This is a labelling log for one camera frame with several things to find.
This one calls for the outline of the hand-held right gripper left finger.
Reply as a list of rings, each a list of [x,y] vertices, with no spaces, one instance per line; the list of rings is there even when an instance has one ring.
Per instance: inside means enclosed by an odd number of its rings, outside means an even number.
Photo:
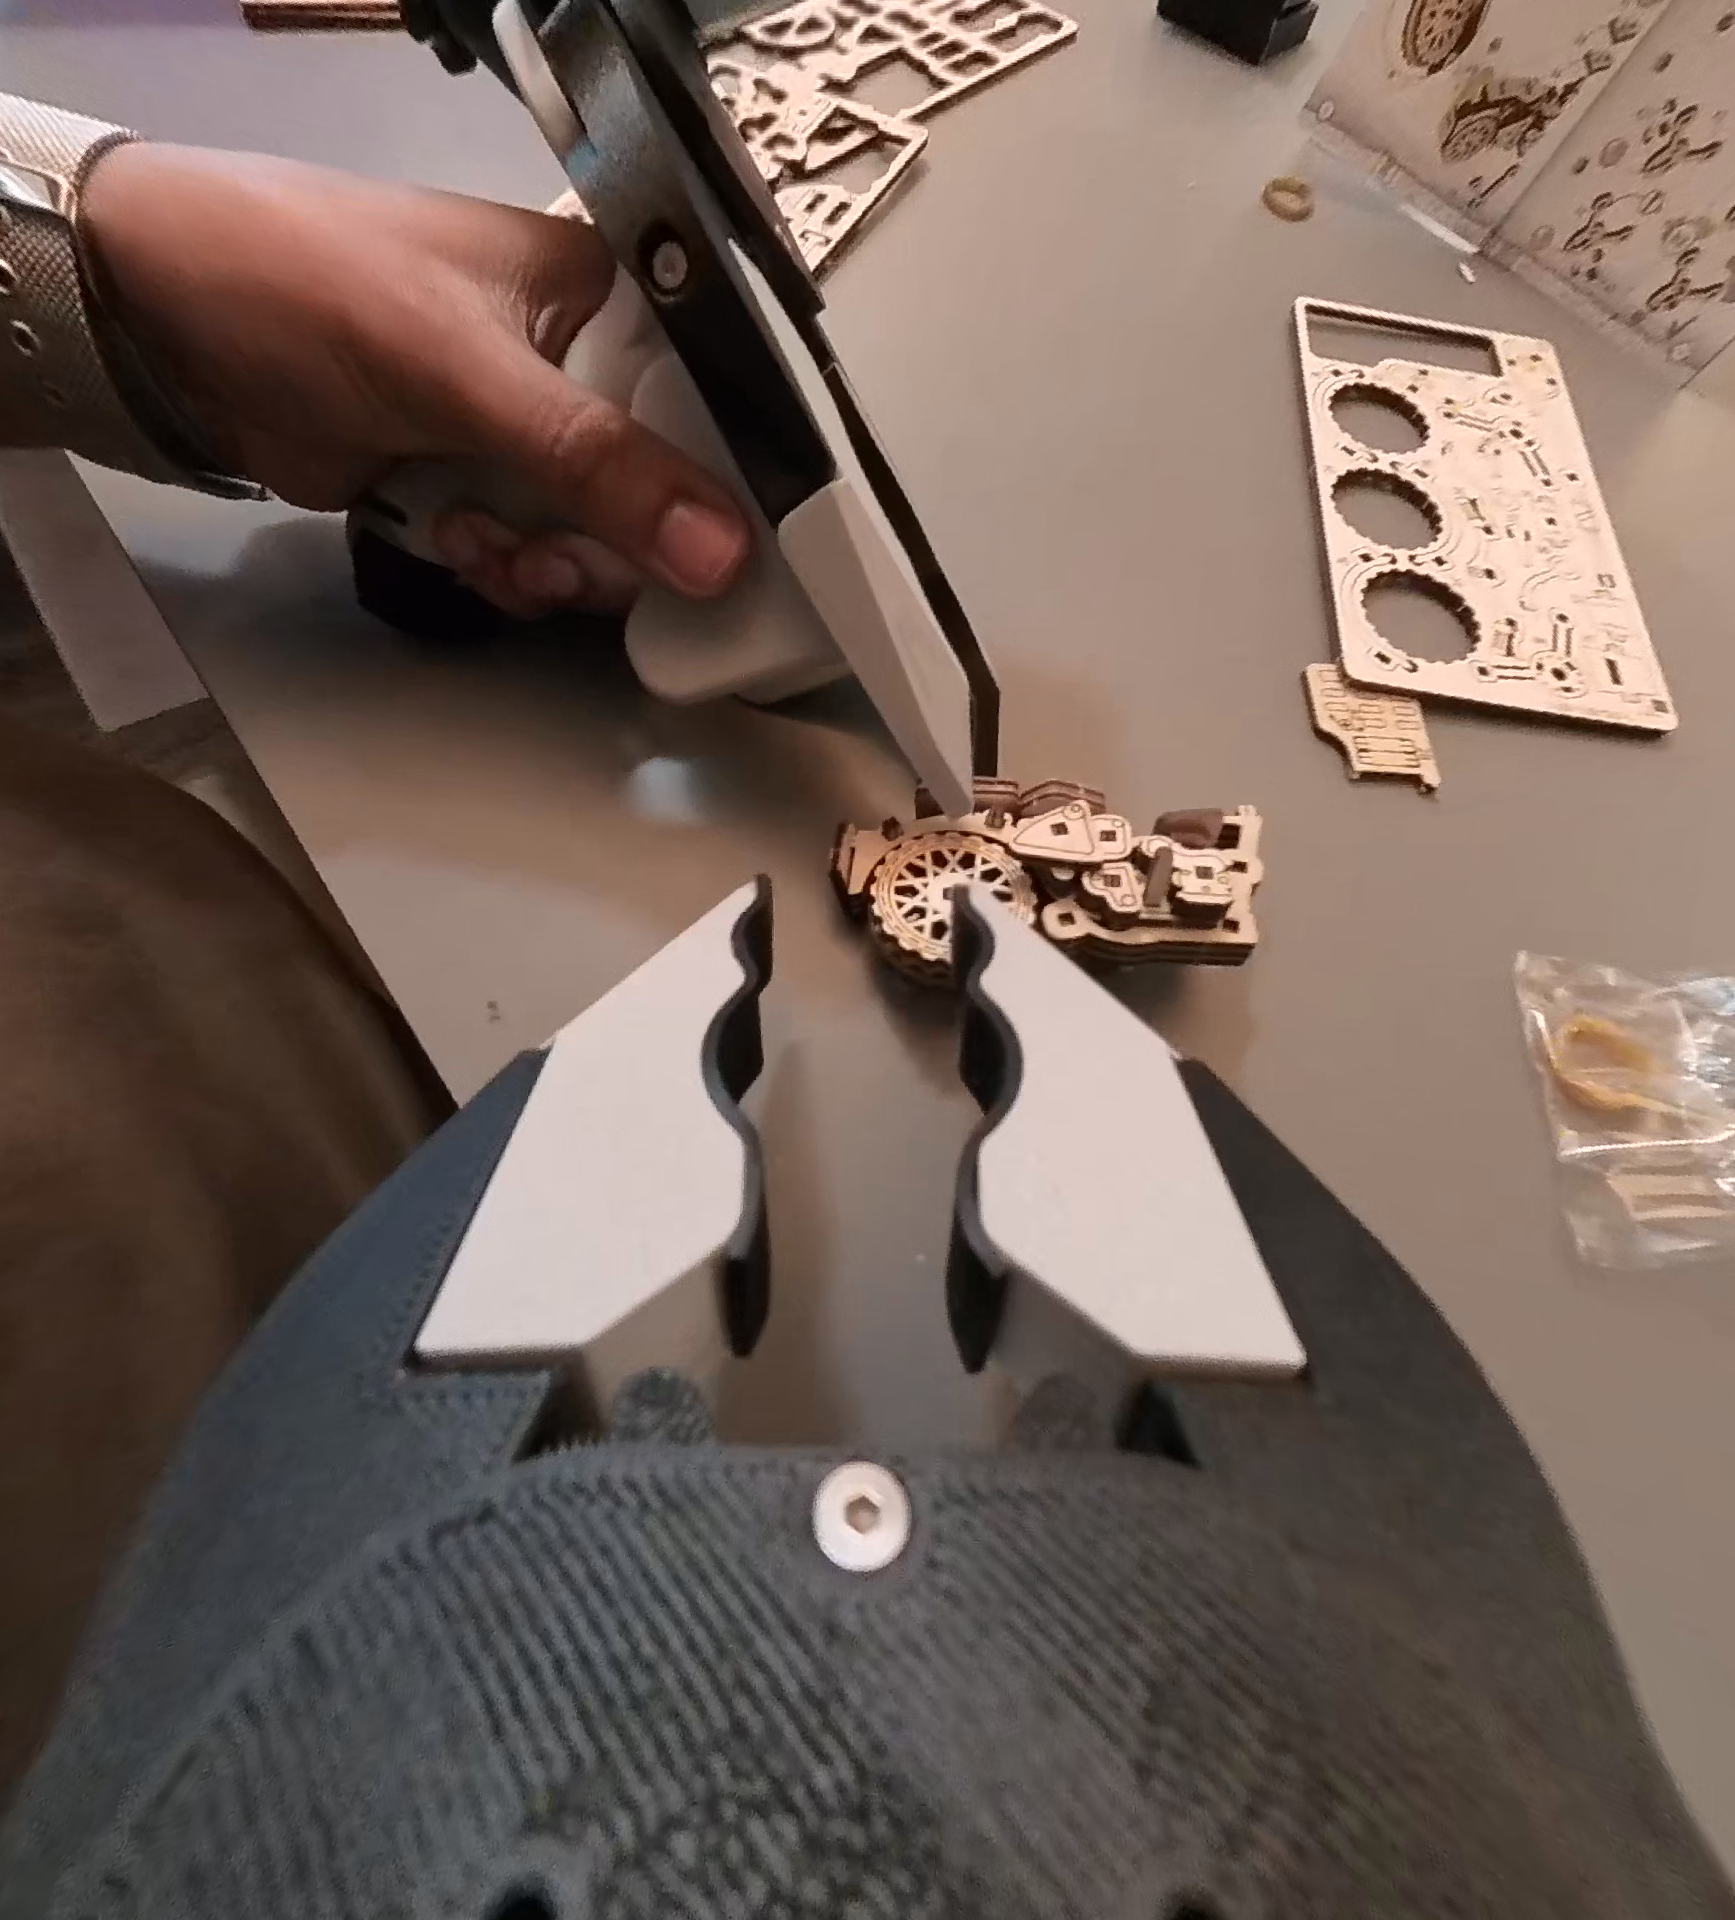
[[[418,1366],[724,1366],[768,1315],[771,880],[735,886],[540,1054],[414,1337]]]

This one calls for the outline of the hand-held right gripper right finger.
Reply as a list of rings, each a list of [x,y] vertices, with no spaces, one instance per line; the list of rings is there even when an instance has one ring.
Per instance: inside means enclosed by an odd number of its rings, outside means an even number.
[[[962,1370],[1294,1379],[1304,1341],[1186,1062],[994,895],[949,902],[956,1073],[976,1104],[945,1273]]]

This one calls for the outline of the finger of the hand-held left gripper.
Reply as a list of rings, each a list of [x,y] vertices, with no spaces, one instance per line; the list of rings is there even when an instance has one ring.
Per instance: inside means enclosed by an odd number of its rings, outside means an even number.
[[[807,409],[818,417],[833,465],[854,465],[871,478],[871,492],[876,495],[886,521],[894,526],[902,550],[910,561],[916,561],[925,595],[935,595],[941,607],[951,607],[951,624],[971,636],[971,648],[982,659],[982,781],[994,781],[1000,773],[1000,683],[994,666],[982,654],[982,644],[955,589],[949,585],[949,574],[923,531],[918,510],[902,491],[902,478],[854,393],[849,378],[844,375],[837,350],[816,322],[803,327],[803,361],[803,393]]]
[[[982,659],[925,595],[871,478],[838,465],[778,524],[782,581],[902,748],[913,778],[955,809],[982,781]]]

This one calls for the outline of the wooden model vehicle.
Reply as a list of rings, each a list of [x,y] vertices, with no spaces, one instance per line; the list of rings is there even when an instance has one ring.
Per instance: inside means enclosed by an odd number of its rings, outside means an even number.
[[[971,809],[925,789],[906,819],[838,824],[831,886],[878,959],[951,985],[951,902],[985,893],[1076,962],[1238,965],[1259,942],[1261,814],[1175,809],[1137,827],[1076,781],[976,778]]]

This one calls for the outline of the wooden sheet with round holes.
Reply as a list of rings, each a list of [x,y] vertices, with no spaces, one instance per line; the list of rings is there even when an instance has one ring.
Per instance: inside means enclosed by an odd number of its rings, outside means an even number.
[[[1309,296],[1290,333],[1345,681],[1672,734],[1554,346]]]

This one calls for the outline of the grey desk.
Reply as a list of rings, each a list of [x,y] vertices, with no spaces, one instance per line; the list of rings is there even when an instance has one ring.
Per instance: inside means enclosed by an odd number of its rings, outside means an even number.
[[[1735,1262],[1573,1256],[1520,1040],[1524,948],[1735,965],[1735,350],[1692,389],[1304,144],[1352,5],[1242,70],[1149,3],[935,120],[828,323],[1003,686],[1016,778],[1149,819],[1265,817],[1261,948],[1127,1003],[1389,1246],[1538,1452],[1652,1735],[1735,1878]],[[1306,222],[1261,206],[1301,174]],[[1328,654],[1290,308],[1548,337],[1679,730],[1431,720],[1435,796],[1354,783],[1299,675]],[[773,1299],[724,1431],[973,1446],[944,1325],[973,1110],[945,997],[863,954],[831,830],[910,781],[847,702],[662,707],[607,643],[449,654],[351,605],[330,519],[78,469],[452,1096],[476,1092],[754,873]]]

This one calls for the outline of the person's left hand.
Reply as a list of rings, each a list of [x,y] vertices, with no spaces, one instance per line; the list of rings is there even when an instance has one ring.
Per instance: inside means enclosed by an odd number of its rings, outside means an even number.
[[[283,157],[131,141],[82,201],[90,258],[223,468],[313,512],[409,462],[502,468],[555,519],[442,512],[442,565],[530,620],[706,599],[748,555],[720,485],[564,372],[614,257],[590,227]]]

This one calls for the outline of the wooden sheet with gear parts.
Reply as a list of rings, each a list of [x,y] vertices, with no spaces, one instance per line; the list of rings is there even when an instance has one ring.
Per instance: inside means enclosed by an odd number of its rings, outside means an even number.
[[[925,129],[785,68],[717,61],[709,82],[771,191],[806,274],[825,279],[918,165]]]

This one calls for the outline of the tan rubber band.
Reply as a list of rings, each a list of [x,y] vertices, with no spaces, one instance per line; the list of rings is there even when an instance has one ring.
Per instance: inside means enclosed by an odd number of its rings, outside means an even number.
[[[1542,1032],[1551,1086],[1597,1116],[1659,1116],[1659,1056],[1623,1021],[1568,1013]]]

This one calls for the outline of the small wooden part sheet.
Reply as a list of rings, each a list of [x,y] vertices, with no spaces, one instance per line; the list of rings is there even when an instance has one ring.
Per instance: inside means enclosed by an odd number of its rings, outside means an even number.
[[[1420,793],[1442,786],[1425,707],[1390,689],[1363,689],[1337,664],[1314,661],[1301,674],[1311,731],[1344,761],[1348,781],[1403,781]]]

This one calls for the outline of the person's brown shirt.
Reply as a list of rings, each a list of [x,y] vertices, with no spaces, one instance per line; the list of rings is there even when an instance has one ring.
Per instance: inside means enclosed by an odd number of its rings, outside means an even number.
[[[237,827],[0,702],[0,1815],[206,1387],[449,1111]]]

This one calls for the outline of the clear plastic bag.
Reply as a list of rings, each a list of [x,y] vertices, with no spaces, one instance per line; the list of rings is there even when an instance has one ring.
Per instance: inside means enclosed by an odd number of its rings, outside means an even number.
[[[1610,1270],[1735,1262],[1735,965],[1637,973],[1520,951],[1527,1059],[1573,1253]],[[1627,1024],[1659,1056],[1659,1116],[1597,1116],[1559,1096],[1542,1032],[1568,1013]]]

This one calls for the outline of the black box with red print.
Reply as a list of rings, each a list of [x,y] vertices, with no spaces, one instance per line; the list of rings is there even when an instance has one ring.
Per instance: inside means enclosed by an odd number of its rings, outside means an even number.
[[[1294,51],[1311,30],[1318,3],[1187,3],[1161,0],[1158,16],[1245,65]]]

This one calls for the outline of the assembly instruction sheet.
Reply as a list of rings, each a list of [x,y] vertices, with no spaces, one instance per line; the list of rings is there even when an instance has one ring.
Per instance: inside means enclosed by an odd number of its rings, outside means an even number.
[[[1672,382],[1735,343],[1735,3],[1366,3],[1306,118]]]

